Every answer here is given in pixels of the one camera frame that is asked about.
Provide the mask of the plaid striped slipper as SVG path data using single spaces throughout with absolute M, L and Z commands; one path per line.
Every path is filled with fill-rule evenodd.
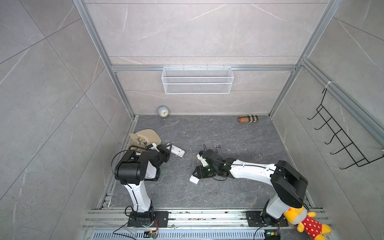
M 238 121 L 240 123 L 255 123 L 258 120 L 259 120 L 259 118 L 256 115 L 244 115 L 244 116 L 238 117 Z

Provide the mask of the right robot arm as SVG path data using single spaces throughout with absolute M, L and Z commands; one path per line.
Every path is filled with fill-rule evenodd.
M 223 159 L 213 150 L 200 151 L 197 155 L 202 165 L 196 167 L 190 181 L 197 184 L 200 179 L 223 177 L 225 179 L 248 179 L 272 186 L 276 195 L 267 201 L 260 213 L 264 225 L 279 222 L 289 208 L 307 208 L 304 203 L 308 180 L 288 162 L 255 164 L 241 160 Z

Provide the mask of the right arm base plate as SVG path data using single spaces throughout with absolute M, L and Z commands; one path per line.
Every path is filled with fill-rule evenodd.
M 288 227 L 289 223 L 284 216 L 274 219 L 262 211 L 246 211 L 246 220 L 249 227 Z

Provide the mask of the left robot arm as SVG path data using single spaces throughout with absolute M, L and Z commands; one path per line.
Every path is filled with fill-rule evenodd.
M 111 167 L 115 179 L 129 192 L 133 202 L 131 218 L 148 227 L 155 221 L 155 212 L 151 199 L 147 194 L 145 181 L 157 181 L 160 166 L 166 163 L 171 155 L 172 145 L 152 146 L 139 153 L 134 150 L 123 150 L 124 155 Z

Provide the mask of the beige cap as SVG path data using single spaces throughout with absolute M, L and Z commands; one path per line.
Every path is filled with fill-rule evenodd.
M 160 145 L 162 143 L 159 135 L 152 129 L 145 129 L 136 133 L 131 133 L 130 137 L 131 141 L 128 144 L 129 150 L 138 151 L 139 153 L 146 151 L 149 145 L 153 143 L 156 145 Z

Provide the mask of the small round grey clock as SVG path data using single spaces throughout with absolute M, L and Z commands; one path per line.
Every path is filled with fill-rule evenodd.
M 161 118 L 167 118 L 170 114 L 170 110 L 168 107 L 166 106 L 160 106 L 158 108 L 158 115 L 161 117 Z

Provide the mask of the black wall hook rack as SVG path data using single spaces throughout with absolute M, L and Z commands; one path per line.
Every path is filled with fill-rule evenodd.
M 346 170 L 351 167 L 361 168 L 363 166 L 374 163 L 378 160 L 382 160 L 384 158 L 384 154 L 380 157 L 368 160 L 368 158 L 363 154 L 363 152 L 358 148 L 358 146 L 354 143 L 351 137 L 347 134 L 347 132 L 343 129 L 343 127 L 337 122 L 337 120 L 331 115 L 331 113 L 324 106 L 325 96 L 327 94 L 327 89 L 323 89 L 322 91 L 322 99 L 320 104 L 316 108 L 315 114 L 307 118 L 309 121 L 314 120 L 316 118 L 320 118 L 323 121 L 323 124 L 320 127 L 314 128 L 315 131 L 322 130 L 325 126 L 332 132 L 332 136 L 329 141 L 324 142 L 325 145 L 330 145 L 334 142 L 334 139 L 340 143 L 341 147 L 335 150 L 334 152 L 330 152 L 331 156 L 335 156 L 339 153 L 347 153 L 348 157 L 351 159 L 352 163 L 345 166 L 339 167 L 340 170 Z

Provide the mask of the white battery cover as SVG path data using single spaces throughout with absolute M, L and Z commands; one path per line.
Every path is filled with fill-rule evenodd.
M 198 184 L 199 180 L 200 180 L 200 179 L 198 179 L 198 178 L 195 177 L 195 176 L 191 176 L 190 179 L 189 179 L 190 182 L 192 182 L 192 183 L 194 183 L 194 184 L 196 184 L 196 185 Z

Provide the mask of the white remote control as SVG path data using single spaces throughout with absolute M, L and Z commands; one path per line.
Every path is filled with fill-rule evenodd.
M 179 147 L 172 146 L 171 147 L 171 153 L 182 158 L 185 154 L 185 151 L 180 149 Z

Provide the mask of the yellow plush toy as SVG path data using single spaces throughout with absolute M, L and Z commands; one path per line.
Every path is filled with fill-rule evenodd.
M 298 232 L 306 232 L 313 240 L 325 240 L 324 235 L 332 230 L 328 225 L 315 220 L 315 216 L 315 212 L 308 212 L 305 207 L 289 208 L 284 212 L 284 217 L 290 224 L 297 226 Z

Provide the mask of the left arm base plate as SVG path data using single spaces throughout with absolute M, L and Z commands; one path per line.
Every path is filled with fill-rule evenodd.
M 155 211 L 155 212 L 145 212 L 145 213 L 136 213 L 133 212 L 130 214 L 130 220 L 127 224 L 128 227 L 160 227 L 166 228 L 168 226 L 169 212 L 167 211 Z

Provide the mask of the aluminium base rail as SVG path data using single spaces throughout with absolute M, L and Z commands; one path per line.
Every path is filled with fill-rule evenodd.
M 249 227 L 246 211 L 260 209 L 161 209 L 168 226 L 128 227 L 129 211 L 91 210 L 81 224 L 78 240 L 308 240 L 296 226 Z

